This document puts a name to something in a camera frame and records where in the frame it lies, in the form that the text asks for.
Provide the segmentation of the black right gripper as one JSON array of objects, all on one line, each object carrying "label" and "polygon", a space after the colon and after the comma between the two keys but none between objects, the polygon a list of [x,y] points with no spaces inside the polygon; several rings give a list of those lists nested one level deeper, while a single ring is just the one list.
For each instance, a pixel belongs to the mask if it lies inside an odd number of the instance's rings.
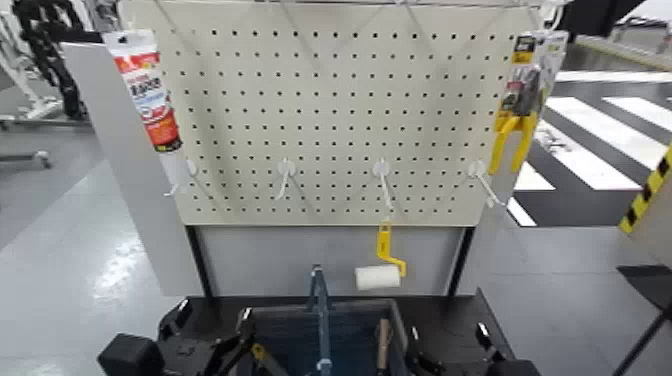
[{"label": "black right gripper", "polygon": [[[490,331],[483,322],[478,322],[475,328],[476,341],[485,351],[485,361],[491,363],[485,373],[486,376],[541,376],[541,373],[530,360],[507,360],[507,357],[494,344]],[[423,373],[442,376],[446,372],[445,365],[431,354],[422,351],[419,347],[419,333],[415,326],[411,327],[411,334],[406,350],[406,366],[412,375]]]}]

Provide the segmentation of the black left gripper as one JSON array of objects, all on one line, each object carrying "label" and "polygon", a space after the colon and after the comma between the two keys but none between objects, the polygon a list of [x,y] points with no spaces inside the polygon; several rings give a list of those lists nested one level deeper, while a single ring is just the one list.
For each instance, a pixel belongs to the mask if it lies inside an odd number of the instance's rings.
[{"label": "black left gripper", "polygon": [[[192,303],[188,298],[179,302],[159,322],[158,339],[167,341],[178,336],[192,314]],[[242,310],[236,327],[236,334],[226,340],[217,339],[211,346],[212,353],[203,370],[204,376],[227,375],[247,353],[247,347],[254,342],[256,321],[252,307]]]}]

